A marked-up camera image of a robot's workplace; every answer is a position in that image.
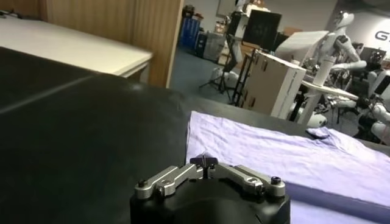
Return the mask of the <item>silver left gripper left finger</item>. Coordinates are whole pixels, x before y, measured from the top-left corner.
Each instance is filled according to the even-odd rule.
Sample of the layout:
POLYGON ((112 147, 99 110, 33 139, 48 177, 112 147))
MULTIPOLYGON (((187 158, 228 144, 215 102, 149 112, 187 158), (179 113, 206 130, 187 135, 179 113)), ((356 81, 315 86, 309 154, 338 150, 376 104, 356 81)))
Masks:
POLYGON ((140 180, 134 190, 137 200, 165 199, 173 196, 176 189, 189 180, 202 180, 208 177, 210 157, 200 154, 190 159, 182 167, 169 166, 147 180, 140 180))

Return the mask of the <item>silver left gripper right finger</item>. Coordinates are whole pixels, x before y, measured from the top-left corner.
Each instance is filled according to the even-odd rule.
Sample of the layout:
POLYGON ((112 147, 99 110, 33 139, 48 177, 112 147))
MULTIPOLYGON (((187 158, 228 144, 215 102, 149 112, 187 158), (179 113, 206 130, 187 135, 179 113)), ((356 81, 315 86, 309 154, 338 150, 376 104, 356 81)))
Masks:
POLYGON ((268 176, 243 165, 221 163, 215 157, 208 157, 208 176, 231 181, 251 195, 266 194, 276 198, 286 195, 286 184, 280 177, 268 176))

